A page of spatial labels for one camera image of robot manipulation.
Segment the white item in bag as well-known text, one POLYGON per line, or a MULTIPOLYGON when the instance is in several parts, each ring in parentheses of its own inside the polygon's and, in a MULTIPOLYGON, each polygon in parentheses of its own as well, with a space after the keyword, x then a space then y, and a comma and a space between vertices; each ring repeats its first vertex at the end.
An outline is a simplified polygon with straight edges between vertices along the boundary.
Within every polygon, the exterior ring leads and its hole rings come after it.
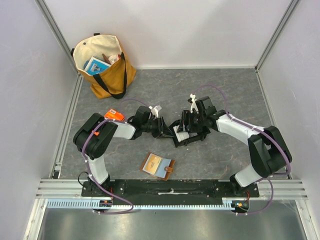
POLYGON ((120 54, 114 54, 114 55, 111 55, 108 60, 110 62, 111 65, 113 65, 115 62, 117 62, 119 59, 121 58, 121 55, 120 54))

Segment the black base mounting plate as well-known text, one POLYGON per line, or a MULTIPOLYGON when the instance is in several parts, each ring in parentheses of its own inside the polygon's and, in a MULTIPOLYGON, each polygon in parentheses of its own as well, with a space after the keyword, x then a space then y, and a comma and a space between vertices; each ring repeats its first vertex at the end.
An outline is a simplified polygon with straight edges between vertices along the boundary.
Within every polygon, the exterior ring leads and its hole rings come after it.
POLYGON ((161 196, 169 194, 210 196, 213 198, 258 198, 258 186, 251 184, 237 190, 228 180, 217 179, 113 179, 102 185, 119 197, 129 199, 138 195, 161 196))

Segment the tan leather card holder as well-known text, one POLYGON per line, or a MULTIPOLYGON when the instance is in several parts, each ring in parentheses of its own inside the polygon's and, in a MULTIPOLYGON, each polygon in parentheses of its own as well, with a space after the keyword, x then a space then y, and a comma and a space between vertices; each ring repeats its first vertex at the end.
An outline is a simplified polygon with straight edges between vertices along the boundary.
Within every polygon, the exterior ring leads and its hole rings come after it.
MULTIPOLYGON (((144 161, 143 161, 143 163, 142 163, 142 165, 140 167, 140 170, 142 172, 145 172, 145 171, 143 171, 143 166, 144 166, 144 163, 146 162, 147 157, 148 157, 149 154, 154 154, 154 153, 149 152, 146 155, 146 157, 145 157, 145 159, 144 159, 144 161)), ((174 165, 175 165, 175 160, 174 159, 168 159, 168 158, 163 158, 162 157, 162 162, 160 163, 160 165, 159 165, 159 167, 158 167, 158 169, 157 169, 155 174, 150 174, 148 172, 145 172, 145 173, 147 173, 150 176, 153 176, 153 177, 155 177, 157 179, 160 179, 160 180, 163 180, 163 181, 167 181, 169 179, 170 175, 174 171, 174 165)))

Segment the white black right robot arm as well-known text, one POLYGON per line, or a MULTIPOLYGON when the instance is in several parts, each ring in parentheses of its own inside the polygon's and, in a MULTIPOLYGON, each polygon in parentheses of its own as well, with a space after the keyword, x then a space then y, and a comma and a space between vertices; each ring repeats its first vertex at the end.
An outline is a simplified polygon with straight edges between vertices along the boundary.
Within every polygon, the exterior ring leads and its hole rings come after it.
POLYGON ((291 163, 290 151, 277 127, 254 126, 224 109, 217 110, 208 96, 197 99, 191 94, 188 102, 190 109, 183 110, 181 119, 171 126, 176 147, 203 141, 210 130, 227 134, 248 146, 250 164, 230 177, 229 191, 233 196, 242 196, 249 185, 291 163))

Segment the stack of white cards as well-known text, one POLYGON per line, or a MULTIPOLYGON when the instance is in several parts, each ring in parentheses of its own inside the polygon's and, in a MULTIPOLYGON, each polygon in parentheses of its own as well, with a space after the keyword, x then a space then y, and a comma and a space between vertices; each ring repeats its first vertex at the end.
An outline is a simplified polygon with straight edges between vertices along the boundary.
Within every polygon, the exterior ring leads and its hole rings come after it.
POLYGON ((188 132, 183 132, 183 131, 182 132, 178 132, 178 128, 179 128, 179 126, 176 125, 176 126, 173 127, 173 130, 174 130, 174 133, 176 135, 177 141, 179 143, 190 138, 190 135, 189 135, 188 132))

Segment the mustard yellow tote bag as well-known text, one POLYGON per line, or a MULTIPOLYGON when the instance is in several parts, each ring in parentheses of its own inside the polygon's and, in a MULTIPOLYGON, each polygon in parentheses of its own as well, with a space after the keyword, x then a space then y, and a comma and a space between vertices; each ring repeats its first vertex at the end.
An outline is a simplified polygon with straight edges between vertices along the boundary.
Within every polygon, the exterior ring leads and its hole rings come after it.
POLYGON ((108 97, 121 99, 125 96, 128 86, 134 80, 136 69, 132 66, 117 36, 96 33, 81 40, 70 54, 77 71, 90 83, 90 89, 98 99, 108 97), (108 58, 112 55, 121 55, 121 58, 104 72, 87 74, 84 71, 85 62, 91 57, 104 61, 102 54, 108 58))

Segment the aluminium frame rail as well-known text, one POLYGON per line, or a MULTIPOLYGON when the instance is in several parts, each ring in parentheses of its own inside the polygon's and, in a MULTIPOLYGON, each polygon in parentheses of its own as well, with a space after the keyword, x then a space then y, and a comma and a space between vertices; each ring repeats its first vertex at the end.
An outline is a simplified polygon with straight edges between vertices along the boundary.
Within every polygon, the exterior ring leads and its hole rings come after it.
POLYGON ((50 179, 58 179, 61 174, 61 168, 63 163, 63 158, 66 150, 66 146, 68 143, 68 138, 70 134, 70 129, 72 126, 77 102, 79 99, 82 83, 83 83, 83 77, 78 73, 73 57, 71 56, 71 49, 65 40, 60 28, 58 27, 58 24, 51 13, 46 1, 44 0, 37 0, 35 2, 37 6, 39 7, 42 15, 44 16, 45 20, 47 21, 49 27, 53 31, 53 34, 55 38, 57 39, 59 45, 62 47, 63 52, 67 56, 67 59, 69 60, 73 71, 76 73, 76 78, 74 82, 74 86, 71 91, 71 99, 67 105, 67 113, 65 120, 63 122, 63 128, 61 132, 61 136, 57 145, 57 149, 54 154, 53 164, 52 164, 52 170, 49 174, 50 179))

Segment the blue book in bag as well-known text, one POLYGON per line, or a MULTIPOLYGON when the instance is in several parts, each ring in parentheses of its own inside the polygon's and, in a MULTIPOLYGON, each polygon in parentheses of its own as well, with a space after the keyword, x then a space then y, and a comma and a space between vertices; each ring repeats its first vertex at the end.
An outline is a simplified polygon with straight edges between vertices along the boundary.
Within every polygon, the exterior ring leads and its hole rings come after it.
POLYGON ((104 62, 96 57, 91 57, 90 60, 87 60, 84 64, 84 71, 88 75, 96 75, 107 70, 111 65, 107 62, 104 62))

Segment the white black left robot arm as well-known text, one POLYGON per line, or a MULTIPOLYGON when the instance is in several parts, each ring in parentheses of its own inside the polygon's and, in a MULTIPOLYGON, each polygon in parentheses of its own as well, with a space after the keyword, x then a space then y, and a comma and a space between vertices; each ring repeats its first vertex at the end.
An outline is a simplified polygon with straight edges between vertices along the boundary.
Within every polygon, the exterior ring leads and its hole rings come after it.
POLYGON ((174 137, 164 118, 157 113, 160 109, 160 106, 140 106, 127 121, 93 113, 76 132, 73 143, 85 159, 88 176, 94 182, 92 190, 98 196, 110 192, 110 176, 103 155, 113 138, 135 140, 142 133, 150 133, 154 138, 174 137))

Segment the brown item in bag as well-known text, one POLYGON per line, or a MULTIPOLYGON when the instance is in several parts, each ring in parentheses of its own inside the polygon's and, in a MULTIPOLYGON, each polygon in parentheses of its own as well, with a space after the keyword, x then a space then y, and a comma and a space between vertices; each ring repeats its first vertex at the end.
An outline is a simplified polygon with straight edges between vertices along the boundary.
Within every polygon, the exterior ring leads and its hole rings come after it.
POLYGON ((107 64, 111 65, 109 58, 104 53, 102 54, 102 57, 107 64))

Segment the orange product box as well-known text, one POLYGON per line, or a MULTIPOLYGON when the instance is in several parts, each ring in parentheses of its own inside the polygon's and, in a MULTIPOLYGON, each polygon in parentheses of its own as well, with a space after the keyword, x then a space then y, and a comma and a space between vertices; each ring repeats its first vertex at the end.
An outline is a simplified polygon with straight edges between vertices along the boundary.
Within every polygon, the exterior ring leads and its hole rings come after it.
POLYGON ((106 119, 115 119, 115 120, 118 120, 118 121, 124 121, 124 120, 125 120, 125 116, 124 116, 122 113, 116 111, 116 110, 113 109, 113 108, 110 108, 110 109, 106 112, 106 114, 104 115, 104 117, 105 117, 106 119))

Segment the black card box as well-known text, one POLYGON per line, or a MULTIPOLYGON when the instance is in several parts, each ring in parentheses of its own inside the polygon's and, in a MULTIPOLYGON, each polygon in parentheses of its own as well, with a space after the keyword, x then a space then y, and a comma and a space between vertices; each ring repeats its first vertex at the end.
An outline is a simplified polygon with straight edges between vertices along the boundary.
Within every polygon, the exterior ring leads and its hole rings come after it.
POLYGON ((196 142, 196 141, 203 141, 203 140, 206 139, 207 135, 211 133, 209 128, 203 127, 201 132, 188 133, 189 134, 189 138, 188 139, 186 139, 186 140, 184 140, 182 142, 178 142, 173 127, 174 126, 179 126, 179 123, 180 123, 180 121, 176 120, 168 127, 171 130, 171 132, 173 133, 172 140, 173 140, 173 143, 174 143, 176 148, 181 147, 181 146, 187 146, 188 144, 196 142))

